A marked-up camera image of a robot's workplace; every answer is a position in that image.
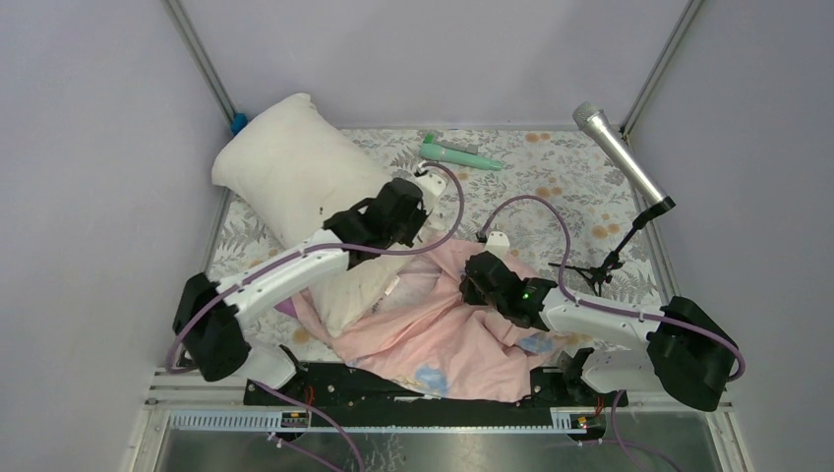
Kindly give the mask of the pink purple pillowcase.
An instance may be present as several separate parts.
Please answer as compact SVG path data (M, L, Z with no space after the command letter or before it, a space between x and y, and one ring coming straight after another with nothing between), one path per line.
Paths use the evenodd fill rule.
M416 257L389 299L340 336L325 328L309 292L276 308L348 367L432 396L515 402L530 394L531 371L570 340L520 328L489 306L464 303L459 291L464 264L480 251L476 243L452 240Z

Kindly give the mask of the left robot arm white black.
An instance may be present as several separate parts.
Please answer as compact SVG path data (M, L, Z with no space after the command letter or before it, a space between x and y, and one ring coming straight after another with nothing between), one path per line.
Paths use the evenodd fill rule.
M394 178L379 193L334 213L322 228L289 250L236 275L187 280L175 315L176 347L190 356L202 378L217 383L239 377L267 386L283 404L304 394L305 379L293 358L252 346L244 332L262 312L310 285L402 246L411 251L446 182L433 173L415 181Z

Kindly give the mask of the white pillow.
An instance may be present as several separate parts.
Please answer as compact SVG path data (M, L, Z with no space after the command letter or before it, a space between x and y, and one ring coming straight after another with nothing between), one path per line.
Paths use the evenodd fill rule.
M324 221L379 193L391 175L298 92L253 119L219 153L211 181L241 197L286 249ZM309 288L328 334L339 337L379 301L411 257L395 246Z

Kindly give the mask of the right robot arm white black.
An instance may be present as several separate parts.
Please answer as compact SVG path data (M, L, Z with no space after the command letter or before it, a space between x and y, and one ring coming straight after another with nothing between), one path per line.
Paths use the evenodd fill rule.
M579 405L615 390L664 390L687 407L712 412L726 384L743 371L737 343L685 297L653 307L572 294L553 280L520 277L489 252L465 262L460 291L466 303L488 305L518 327L621 346L619 353L574 357L564 390Z

